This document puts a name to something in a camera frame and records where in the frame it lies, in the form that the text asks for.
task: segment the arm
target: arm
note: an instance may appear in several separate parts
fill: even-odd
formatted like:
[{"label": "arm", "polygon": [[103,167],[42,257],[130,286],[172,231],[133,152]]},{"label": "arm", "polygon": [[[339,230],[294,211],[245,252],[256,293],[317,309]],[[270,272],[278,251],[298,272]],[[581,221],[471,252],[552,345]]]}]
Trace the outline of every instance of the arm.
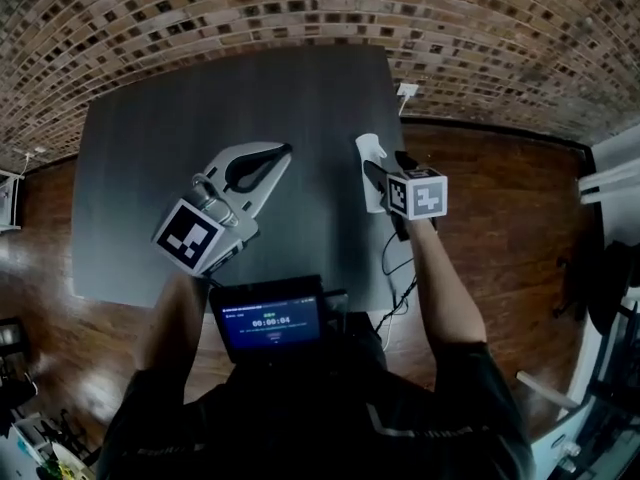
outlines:
[{"label": "arm", "polygon": [[136,344],[137,370],[172,370],[189,375],[198,348],[207,286],[176,274],[162,290]]},{"label": "arm", "polygon": [[409,226],[422,320],[438,364],[435,393],[442,424],[468,426],[476,435],[469,448],[459,445],[443,452],[451,455],[447,472],[451,477],[456,468],[468,473],[465,464],[477,454],[472,463],[484,465],[492,478],[531,478],[525,425],[487,349],[482,315],[431,223]]},{"label": "arm", "polygon": [[125,477],[141,448],[182,449],[190,442],[182,414],[184,385],[198,348],[206,284],[185,274],[172,277],[142,330],[134,363],[137,372],[104,438],[99,480]]},{"label": "arm", "polygon": [[486,343],[482,315],[447,256],[431,222],[409,223],[422,321],[432,347]]}]

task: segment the fiducial marker cube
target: fiducial marker cube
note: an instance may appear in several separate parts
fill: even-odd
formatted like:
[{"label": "fiducial marker cube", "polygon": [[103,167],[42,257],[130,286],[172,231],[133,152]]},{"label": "fiducial marker cube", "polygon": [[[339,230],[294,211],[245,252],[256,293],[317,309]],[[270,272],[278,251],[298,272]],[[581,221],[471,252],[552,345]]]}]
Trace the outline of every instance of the fiducial marker cube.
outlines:
[{"label": "fiducial marker cube", "polygon": [[431,168],[388,174],[389,208],[409,220],[446,215],[447,186],[447,177]]}]

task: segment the black sleeve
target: black sleeve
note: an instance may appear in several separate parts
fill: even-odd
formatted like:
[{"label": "black sleeve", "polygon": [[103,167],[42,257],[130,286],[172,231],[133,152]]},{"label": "black sleeve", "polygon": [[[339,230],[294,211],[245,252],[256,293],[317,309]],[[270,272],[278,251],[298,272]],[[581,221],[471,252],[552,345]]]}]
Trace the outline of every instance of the black sleeve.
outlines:
[{"label": "black sleeve", "polygon": [[109,478],[114,465],[127,453],[157,447],[175,439],[172,420],[183,407],[184,375],[145,370],[134,374],[102,446],[99,480]]},{"label": "black sleeve", "polygon": [[520,411],[487,345],[448,345],[436,353],[436,403],[448,418],[484,436],[474,446],[494,478],[533,476],[531,445]]}]

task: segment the tablet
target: tablet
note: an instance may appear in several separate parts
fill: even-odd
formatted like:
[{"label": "tablet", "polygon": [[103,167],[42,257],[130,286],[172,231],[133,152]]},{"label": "tablet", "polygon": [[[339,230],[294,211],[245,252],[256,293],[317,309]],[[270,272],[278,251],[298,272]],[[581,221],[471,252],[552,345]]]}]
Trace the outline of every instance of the tablet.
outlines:
[{"label": "tablet", "polygon": [[321,341],[319,277],[214,289],[209,299],[235,363],[293,359]]}]

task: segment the timer display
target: timer display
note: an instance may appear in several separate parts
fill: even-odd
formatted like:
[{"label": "timer display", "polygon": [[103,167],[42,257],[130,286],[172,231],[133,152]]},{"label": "timer display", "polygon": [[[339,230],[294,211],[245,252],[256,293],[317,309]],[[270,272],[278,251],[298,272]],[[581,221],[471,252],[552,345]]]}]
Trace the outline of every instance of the timer display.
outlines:
[{"label": "timer display", "polygon": [[308,342],[320,336],[315,297],[223,308],[222,315],[236,348]]}]

